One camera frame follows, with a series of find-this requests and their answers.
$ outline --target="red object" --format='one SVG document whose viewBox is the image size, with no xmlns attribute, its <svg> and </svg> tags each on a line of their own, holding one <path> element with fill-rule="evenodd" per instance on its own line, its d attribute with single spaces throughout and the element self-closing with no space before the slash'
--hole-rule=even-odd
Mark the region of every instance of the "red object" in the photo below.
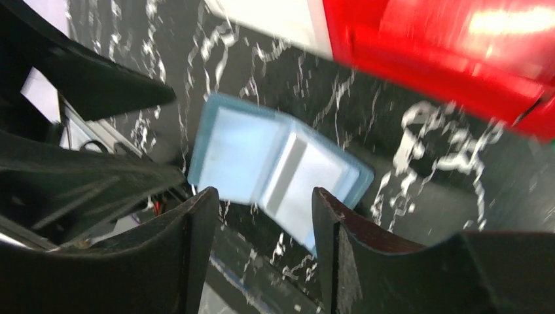
<svg viewBox="0 0 555 314">
<path fill-rule="evenodd" d="M 336 61 L 555 138 L 555 0 L 323 0 Z"/>
</svg>

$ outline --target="marble surface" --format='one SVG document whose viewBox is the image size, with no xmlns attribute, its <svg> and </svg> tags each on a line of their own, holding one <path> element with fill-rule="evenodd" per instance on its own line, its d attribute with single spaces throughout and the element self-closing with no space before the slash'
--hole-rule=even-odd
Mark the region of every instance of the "marble surface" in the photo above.
<svg viewBox="0 0 555 314">
<path fill-rule="evenodd" d="M 432 245 L 462 229 L 555 231 L 555 154 L 534 139 L 213 16 L 200 0 L 74 0 L 68 11 L 76 41 L 175 89 L 177 103 L 111 119 L 158 162 L 187 171 L 204 99 L 224 92 L 289 113 L 370 165 L 376 178 L 355 210 L 400 236 Z M 221 216 L 318 304 L 304 248 L 255 205 L 224 202 Z"/>
</svg>

